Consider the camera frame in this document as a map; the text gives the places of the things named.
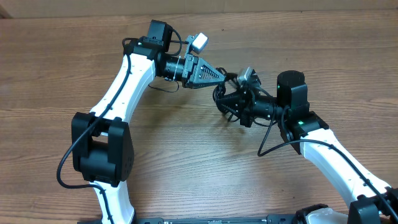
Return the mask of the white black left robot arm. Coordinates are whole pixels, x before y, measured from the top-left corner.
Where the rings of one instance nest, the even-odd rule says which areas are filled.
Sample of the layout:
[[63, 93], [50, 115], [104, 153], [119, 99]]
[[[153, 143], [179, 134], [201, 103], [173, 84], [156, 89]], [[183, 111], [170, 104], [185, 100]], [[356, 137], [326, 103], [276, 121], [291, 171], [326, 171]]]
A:
[[82, 187], [96, 192], [102, 211], [97, 223], [136, 221], [126, 182], [134, 163], [129, 122], [155, 77], [191, 89], [224, 81], [224, 75], [198, 56], [208, 43], [207, 36], [199, 33], [177, 39], [176, 43], [187, 46], [181, 56], [169, 53], [176, 33], [166, 22], [153, 20], [147, 35], [123, 39], [123, 62], [110, 88], [89, 113], [76, 113], [72, 119], [72, 145], [67, 153], [86, 181]]

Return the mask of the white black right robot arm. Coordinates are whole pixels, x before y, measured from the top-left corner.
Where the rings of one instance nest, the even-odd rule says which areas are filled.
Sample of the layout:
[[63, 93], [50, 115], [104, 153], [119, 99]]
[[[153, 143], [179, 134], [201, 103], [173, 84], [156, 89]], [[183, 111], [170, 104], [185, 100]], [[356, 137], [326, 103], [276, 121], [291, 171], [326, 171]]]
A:
[[308, 88], [302, 72], [288, 70], [277, 77], [277, 94], [263, 88], [255, 71], [241, 74], [218, 71], [224, 81], [213, 92], [217, 108], [229, 113], [245, 127], [266, 119], [277, 125], [283, 142], [259, 157], [285, 146], [314, 164], [341, 195], [349, 208], [338, 213], [325, 204], [296, 211], [289, 223], [397, 223], [397, 189], [376, 177], [339, 142], [329, 125], [310, 110]]

